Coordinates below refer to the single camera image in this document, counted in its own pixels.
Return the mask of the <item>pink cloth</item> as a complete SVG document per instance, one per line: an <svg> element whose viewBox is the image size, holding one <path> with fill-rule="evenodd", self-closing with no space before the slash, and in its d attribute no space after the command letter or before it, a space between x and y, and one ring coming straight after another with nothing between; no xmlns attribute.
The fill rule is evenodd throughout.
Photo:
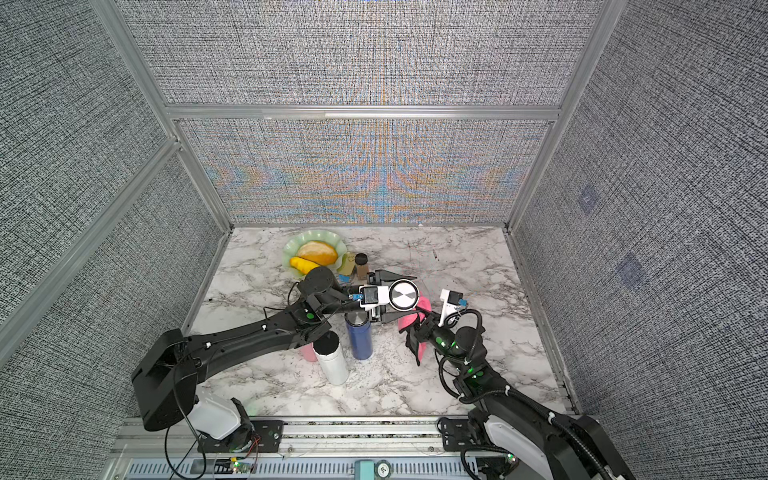
<svg viewBox="0 0 768 480"><path fill-rule="evenodd" d="M425 319L424 311L431 311L431 302L426 296L421 296L417 305L416 305L416 312L407 316L404 316L400 318L397 321L398 331L402 333L407 327L409 327L414 322L421 323ZM425 351L427 349L426 343L420 343L418 345L418 350L416 354L417 364L421 365L421 361L423 360Z"/></svg>

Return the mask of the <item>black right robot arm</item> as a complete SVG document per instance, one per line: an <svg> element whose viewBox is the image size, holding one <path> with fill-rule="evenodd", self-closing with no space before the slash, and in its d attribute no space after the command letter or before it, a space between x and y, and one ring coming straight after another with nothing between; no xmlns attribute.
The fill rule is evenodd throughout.
<svg viewBox="0 0 768 480"><path fill-rule="evenodd" d="M487 361L482 314L475 309L448 315L420 309L400 331L417 354L429 343L439 355L445 391L470 405L470 451L511 454L544 479L633 479L635 475L592 417L548 408L512 386Z"/></svg>

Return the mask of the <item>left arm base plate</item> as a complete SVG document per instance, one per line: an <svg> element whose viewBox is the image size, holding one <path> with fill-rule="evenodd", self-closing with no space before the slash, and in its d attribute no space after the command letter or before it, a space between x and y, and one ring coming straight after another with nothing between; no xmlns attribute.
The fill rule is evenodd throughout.
<svg viewBox="0 0 768 480"><path fill-rule="evenodd" d="M241 426L222 440L201 435L199 453L277 453L283 437L285 422L282 420L252 420L251 426Z"/></svg>

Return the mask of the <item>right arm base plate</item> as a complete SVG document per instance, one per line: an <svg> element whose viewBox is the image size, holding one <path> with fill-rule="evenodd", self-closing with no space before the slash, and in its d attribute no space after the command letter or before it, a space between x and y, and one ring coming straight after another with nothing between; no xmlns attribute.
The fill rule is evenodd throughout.
<svg viewBox="0 0 768 480"><path fill-rule="evenodd" d="M440 417L436 423L446 452L479 451L481 447L492 447L484 425L470 417Z"/></svg>

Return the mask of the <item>gold gradient thermos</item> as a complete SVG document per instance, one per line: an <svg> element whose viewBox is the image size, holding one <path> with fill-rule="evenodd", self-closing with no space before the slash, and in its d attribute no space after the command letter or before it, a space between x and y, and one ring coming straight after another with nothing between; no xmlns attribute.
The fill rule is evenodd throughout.
<svg viewBox="0 0 768 480"><path fill-rule="evenodd" d="M410 279L398 279L388 288L389 304L398 311L411 311L417 306L420 293Z"/></svg>

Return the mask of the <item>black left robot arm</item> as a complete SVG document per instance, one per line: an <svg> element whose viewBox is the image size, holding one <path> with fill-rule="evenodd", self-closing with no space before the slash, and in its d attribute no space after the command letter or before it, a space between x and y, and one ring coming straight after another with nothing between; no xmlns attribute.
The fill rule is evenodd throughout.
<svg viewBox="0 0 768 480"><path fill-rule="evenodd" d="M203 335L164 332L131 376L144 429L184 423L211 439L231 437L246 427L244 407L197 393L199 384L254 358L316 342L330 331L334 314L364 312L387 323L413 314L420 299L413 277L386 270L374 271L366 285L343 287L329 268L317 267L298 291L294 303L261 321Z"/></svg>

